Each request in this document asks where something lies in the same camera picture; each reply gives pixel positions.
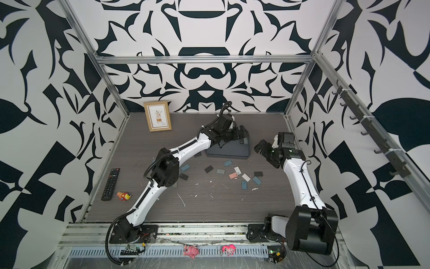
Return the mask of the blue eraser centre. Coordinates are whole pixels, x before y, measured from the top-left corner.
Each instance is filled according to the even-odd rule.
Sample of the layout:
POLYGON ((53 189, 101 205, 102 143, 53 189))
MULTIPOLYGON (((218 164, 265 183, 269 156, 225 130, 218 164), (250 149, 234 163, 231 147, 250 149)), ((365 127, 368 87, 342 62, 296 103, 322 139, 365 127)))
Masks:
POLYGON ((245 181, 245 180, 241 181, 241 189, 242 190, 247 190, 247 181, 245 181))

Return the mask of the wooden picture frame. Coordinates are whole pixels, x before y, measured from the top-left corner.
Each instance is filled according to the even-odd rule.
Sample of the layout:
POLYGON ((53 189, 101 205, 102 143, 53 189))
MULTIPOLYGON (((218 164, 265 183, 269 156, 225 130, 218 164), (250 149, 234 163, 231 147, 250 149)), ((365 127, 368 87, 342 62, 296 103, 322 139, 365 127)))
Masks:
POLYGON ((167 101, 146 102, 143 105, 150 132, 172 130, 167 101))

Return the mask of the black remote control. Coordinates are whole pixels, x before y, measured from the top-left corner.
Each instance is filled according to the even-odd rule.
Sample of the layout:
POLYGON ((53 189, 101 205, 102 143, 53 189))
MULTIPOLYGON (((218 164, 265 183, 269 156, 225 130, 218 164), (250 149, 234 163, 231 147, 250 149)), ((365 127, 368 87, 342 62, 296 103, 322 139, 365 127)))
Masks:
POLYGON ((105 188, 103 190, 102 197, 101 197, 102 201, 110 201, 112 199, 114 188, 118 180, 119 172, 120 172, 120 168, 114 168, 110 171, 106 181, 105 188))

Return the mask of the small red yellow toy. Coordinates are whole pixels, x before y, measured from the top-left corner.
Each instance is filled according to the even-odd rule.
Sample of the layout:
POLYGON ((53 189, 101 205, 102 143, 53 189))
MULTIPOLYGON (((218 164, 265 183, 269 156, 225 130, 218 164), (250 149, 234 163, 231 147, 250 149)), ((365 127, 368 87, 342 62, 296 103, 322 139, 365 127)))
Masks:
POLYGON ((116 196, 121 200, 121 201, 127 201, 129 199, 131 199, 131 195, 129 195, 129 193, 127 192, 118 192, 116 194, 116 196))

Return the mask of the blue eraser left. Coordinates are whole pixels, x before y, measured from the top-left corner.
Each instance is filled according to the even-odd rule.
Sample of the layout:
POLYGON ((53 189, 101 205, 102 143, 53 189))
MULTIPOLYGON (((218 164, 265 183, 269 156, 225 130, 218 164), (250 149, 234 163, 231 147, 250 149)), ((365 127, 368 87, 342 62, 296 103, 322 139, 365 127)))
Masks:
POLYGON ((181 171, 187 171, 190 168, 190 165, 184 165, 183 167, 181 167, 181 171))

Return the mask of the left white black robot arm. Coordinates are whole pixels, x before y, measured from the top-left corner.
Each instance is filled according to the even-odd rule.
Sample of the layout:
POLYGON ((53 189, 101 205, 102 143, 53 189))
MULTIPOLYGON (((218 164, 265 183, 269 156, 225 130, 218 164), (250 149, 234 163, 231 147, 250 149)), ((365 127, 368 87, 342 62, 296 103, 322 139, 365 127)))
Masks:
POLYGON ((144 179, 148 180, 146 188, 131 209, 111 223, 109 230, 116 226, 123 237, 131 239, 161 194, 178 181, 180 167, 186 161, 215 145, 225 148, 230 142, 248 140, 248 130, 243 125, 238 126, 234 116, 220 114, 213 122, 202 126, 188 142, 170 150, 161 149, 144 172, 144 179))

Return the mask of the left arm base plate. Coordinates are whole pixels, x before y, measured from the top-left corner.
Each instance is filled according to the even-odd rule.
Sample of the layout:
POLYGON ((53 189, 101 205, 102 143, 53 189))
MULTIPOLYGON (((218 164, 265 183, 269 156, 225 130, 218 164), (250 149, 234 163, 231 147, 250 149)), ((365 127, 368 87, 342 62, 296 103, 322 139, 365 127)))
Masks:
POLYGON ((115 225, 110 235, 110 244, 137 244, 154 243, 158 236, 158 225, 140 225, 137 227, 125 227, 115 225))

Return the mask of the blue eraser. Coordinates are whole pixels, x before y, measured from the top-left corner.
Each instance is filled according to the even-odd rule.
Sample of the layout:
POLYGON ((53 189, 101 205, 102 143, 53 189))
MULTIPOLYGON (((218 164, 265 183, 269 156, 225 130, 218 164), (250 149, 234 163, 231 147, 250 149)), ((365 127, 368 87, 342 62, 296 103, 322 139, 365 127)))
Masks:
POLYGON ((183 167, 181 167, 181 171, 187 171, 190 168, 190 165, 184 165, 183 167))
POLYGON ((245 180, 241 181, 241 189, 242 190, 247 190, 247 181, 245 181, 245 180))

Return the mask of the dark grey storage box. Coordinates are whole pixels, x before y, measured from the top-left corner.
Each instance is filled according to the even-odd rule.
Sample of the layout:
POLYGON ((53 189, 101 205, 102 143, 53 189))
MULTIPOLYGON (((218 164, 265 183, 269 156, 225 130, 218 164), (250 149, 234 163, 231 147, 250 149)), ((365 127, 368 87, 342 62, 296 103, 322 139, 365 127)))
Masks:
POLYGON ((239 131, 238 140, 221 141, 205 150, 205 153, 212 158, 248 159, 251 154, 249 139, 248 131, 243 129, 239 131))

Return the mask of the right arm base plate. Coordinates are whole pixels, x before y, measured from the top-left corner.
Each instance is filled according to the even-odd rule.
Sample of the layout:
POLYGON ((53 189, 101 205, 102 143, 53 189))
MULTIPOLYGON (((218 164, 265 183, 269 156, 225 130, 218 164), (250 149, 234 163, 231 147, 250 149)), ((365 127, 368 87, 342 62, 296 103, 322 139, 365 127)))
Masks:
POLYGON ((282 242, 291 239, 296 230, 285 224, 249 224, 246 238, 252 243, 282 242))

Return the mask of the pink pig toy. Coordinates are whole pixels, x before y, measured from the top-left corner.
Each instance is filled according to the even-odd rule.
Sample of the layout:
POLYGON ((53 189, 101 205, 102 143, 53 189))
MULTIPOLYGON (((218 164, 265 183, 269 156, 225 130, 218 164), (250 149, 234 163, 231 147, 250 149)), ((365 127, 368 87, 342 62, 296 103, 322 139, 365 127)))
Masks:
POLYGON ((185 245, 183 249, 183 256, 195 259, 200 254, 199 248, 194 245, 185 245))

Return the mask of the wall hook rail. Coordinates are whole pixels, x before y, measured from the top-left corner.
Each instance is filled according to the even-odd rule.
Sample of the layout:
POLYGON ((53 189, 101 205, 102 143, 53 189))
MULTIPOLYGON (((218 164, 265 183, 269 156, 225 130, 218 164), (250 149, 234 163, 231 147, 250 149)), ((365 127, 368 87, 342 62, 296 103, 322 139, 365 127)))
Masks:
POLYGON ((395 169, 390 174, 392 176, 401 176, 406 178, 412 175, 412 169, 409 167, 408 158, 403 149, 392 139, 388 132, 384 129, 377 118, 367 109, 367 106, 356 95, 352 89, 346 89, 338 86, 333 93, 338 95, 344 101, 342 106, 346 106, 351 110, 353 116, 351 120, 357 121, 365 129, 361 133, 363 136, 370 136, 378 149, 374 150, 375 154, 383 154, 389 163, 395 169))

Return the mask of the white eraser upper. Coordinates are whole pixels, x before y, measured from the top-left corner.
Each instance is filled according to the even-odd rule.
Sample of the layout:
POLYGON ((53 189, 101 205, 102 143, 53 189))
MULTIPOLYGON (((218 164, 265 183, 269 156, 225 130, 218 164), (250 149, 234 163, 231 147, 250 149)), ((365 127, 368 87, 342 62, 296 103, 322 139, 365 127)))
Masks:
POLYGON ((242 174, 242 172, 241 172, 241 170, 240 170, 239 167, 234 167, 234 170, 235 170, 235 172, 236 172, 237 175, 241 175, 242 174))

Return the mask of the white eraser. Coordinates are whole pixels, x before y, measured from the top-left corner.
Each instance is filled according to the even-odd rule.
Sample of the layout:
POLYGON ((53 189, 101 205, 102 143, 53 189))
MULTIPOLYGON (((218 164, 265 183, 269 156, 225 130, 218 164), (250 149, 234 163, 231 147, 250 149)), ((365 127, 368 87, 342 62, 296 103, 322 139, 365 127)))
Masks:
POLYGON ((247 174, 242 174, 242 178, 245 179, 247 182, 251 180, 251 178, 247 174))
POLYGON ((234 167, 234 170, 235 170, 235 172, 236 172, 237 175, 241 175, 242 174, 242 172, 241 172, 241 170, 240 170, 239 167, 234 167))

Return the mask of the pink clip toy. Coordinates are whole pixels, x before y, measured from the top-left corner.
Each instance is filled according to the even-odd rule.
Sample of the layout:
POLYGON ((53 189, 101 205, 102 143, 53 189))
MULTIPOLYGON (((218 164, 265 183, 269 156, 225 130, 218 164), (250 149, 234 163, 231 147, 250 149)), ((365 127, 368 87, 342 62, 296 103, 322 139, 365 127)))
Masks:
POLYGON ((233 256, 236 254, 236 247, 234 244, 230 244, 230 245, 223 245, 221 247, 221 253, 224 256, 233 256))

